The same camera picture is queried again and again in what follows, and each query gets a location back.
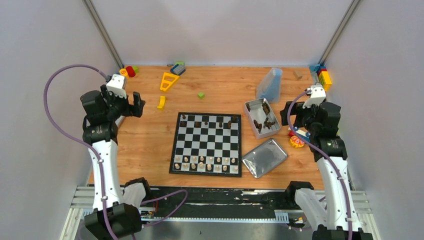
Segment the black white chessboard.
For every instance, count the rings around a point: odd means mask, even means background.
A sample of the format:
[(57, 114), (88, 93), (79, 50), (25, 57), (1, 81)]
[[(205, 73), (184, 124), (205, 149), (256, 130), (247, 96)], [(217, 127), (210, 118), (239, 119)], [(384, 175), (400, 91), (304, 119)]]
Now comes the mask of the black white chessboard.
[(242, 176), (242, 117), (239, 114), (179, 112), (169, 173)]

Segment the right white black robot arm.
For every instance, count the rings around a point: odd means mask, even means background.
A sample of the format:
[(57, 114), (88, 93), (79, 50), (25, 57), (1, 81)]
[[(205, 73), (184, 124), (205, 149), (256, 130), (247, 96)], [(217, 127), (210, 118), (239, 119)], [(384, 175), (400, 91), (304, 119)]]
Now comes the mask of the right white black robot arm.
[(354, 207), (347, 150), (338, 136), (340, 111), (340, 106), (327, 101), (311, 107), (288, 101), (280, 111), (284, 126), (304, 127), (310, 133), (306, 144), (323, 179), (326, 205), (307, 181), (291, 181), (285, 201), (292, 209), (302, 209), (314, 240), (371, 240), (373, 235), (363, 230)]

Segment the white metal box dark pieces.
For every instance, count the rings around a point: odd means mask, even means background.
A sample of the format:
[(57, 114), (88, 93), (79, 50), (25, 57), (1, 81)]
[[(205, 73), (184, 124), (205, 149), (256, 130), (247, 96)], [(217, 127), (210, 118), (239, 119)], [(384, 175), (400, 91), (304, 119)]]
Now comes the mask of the white metal box dark pieces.
[(256, 139), (276, 135), (281, 130), (277, 116), (266, 98), (246, 102), (244, 112)]

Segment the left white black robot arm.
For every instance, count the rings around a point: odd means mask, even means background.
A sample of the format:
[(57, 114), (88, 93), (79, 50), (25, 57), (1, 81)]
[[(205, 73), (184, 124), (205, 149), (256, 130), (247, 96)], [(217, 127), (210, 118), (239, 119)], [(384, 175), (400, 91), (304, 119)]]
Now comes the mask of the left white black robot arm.
[(133, 103), (124, 89), (109, 90), (102, 85), (80, 97), (85, 110), (83, 121), (84, 145), (88, 147), (93, 166), (93, 212), (84, 218), (85, 227), (98, 240), (117, 240), (142, 229), (140, 206), (149, 206), (153, 193), (143, 177), (120, 185), (117, 153), (120, 117), (141, 117), (145, 101), (138, 92)]

